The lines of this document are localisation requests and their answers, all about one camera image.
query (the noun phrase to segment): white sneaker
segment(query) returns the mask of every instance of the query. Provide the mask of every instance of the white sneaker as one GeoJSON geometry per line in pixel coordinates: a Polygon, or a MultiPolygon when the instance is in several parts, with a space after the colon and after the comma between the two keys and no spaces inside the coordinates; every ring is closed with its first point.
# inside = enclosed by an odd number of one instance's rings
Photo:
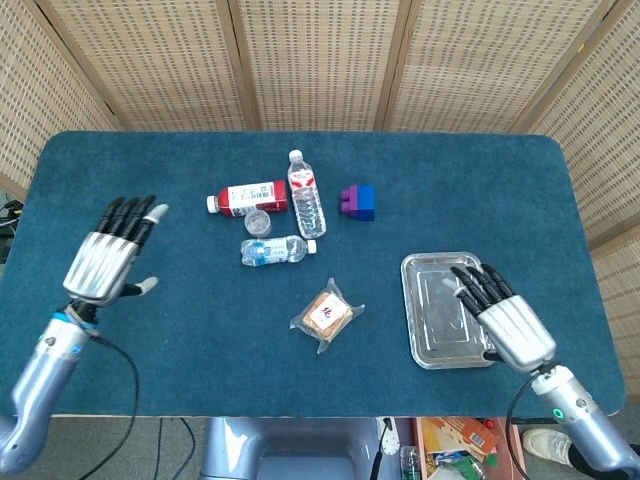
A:
{"type": "Polygon", "coordinates": [[[569,447],[571,439],[568,435],[547,428],[534,428],[522,435],[524,449],[536,457],[552,462],[571,465],[569,462],[569,447]]]}

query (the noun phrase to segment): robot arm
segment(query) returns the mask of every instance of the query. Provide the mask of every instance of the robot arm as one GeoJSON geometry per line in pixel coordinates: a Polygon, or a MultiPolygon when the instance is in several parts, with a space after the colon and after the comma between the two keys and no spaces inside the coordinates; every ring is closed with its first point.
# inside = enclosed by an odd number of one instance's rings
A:
{"type": "Polygon", "coordinates": [[[491,337],[497,353],[518,372],[535,378],[533,391],[553,411],[558,423],[595,470],[622,470],[640,480],[640,457],[571,371],[555,361],[556,343],[535,312],[515,295],[489,265],[452,268],[462,285],[450,284],[454,295],[491,337]]]}
{"type": "Polygon", "coordinates": [[[87,342],[99,335],[98,307],[156,285],[155,277],[125,285],[133,261],[168,209],[159,205],[147,213],[154,199],[134,198],[124,205],[116,199],[78,250],[63,284],[72,301],[53,315],[16,383],[15,415],[0,414],[0,475],[23,472],[42,452],[58,398],[87,342]]]}

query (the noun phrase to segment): blue tablecloth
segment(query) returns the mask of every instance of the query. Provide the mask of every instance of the blue tablecloth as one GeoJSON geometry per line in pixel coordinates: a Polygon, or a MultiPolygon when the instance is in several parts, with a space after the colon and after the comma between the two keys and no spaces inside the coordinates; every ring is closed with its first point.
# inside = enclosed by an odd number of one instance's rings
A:
{"type": "MultiPolygon", "coordinates": [[[[135,359],[142,415],[505,415],[523,375],[426,371],[414,363],[400,263],[470,251],[496,266],[543,319],[558,355],[603,409],[624,386],[560,147],[541,136],[400,133],[96,133],[54,137],[42,153],[0,286],[5,406],[86,233],[118,195],[155,193],[171,209],[130,278],[160,277],[100,327],[135,359]],[[286,178],[288,152],[312,164],[328,224],[299,264],[241,265],[242,219],[210,215],[207,195],[286,178]],[[376,220],[339,213],[341,189],[375,186],[376,220]],[[329,277],[365,303],[329,350],[289,319],[329,277]]],[[[296,234],[292,210],[273,236],[296,234]]],[[[91,345],[58,413],[128,414],[132,378],[91,345]]],[[[520,417],[550,416],[528,393],[520,417]]]]}

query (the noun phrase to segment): metal tray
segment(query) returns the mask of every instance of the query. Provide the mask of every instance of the metal tray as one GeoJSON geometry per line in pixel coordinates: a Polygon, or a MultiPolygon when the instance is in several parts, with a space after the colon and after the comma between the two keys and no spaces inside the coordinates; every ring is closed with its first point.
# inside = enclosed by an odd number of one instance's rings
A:
{"type": "Polygon", "coordinates": [[[482,354],[493,349],[473,316],[442,280],[460,285],[451,267],[480,268],[468,252],[416,253],[402,262],[402,288],[413,359],[422,368],[486,367],[482,354]]]}

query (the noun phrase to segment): wicker screen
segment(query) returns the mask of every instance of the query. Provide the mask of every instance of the wicker screen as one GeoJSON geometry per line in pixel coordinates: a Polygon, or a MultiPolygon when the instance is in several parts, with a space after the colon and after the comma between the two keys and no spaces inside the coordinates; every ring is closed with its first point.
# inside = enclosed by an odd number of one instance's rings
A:
{"type": "Polygon", "coordinates": [[[423,1],[388,126],[507,131],[598,4],[423,1]]]}
{"type": "Polygon", "coordinates": [[[0,37],[0,185],[24,200],[53,134],[114,127],[23,0],[0,2],[0,37]]]}
{"type": "Polygon", "coordinates": [[[240,0],[269,130],[371,130],[398,0],[240,0]]]}
{"type": "Polygon", "coordinates": [[[42,4],[126,127],[244,128],[215,1],[42,4]]]}
{"type": "Polygon", "coordinates": [[[640,213],[639,85],[636,1],[532,129],[564,148],[590,239],[640,213]]]}
{"type": "Polygon", "coordinates": [[[640,395],[640,232],[594,258],[627,390],[640,395]]]}

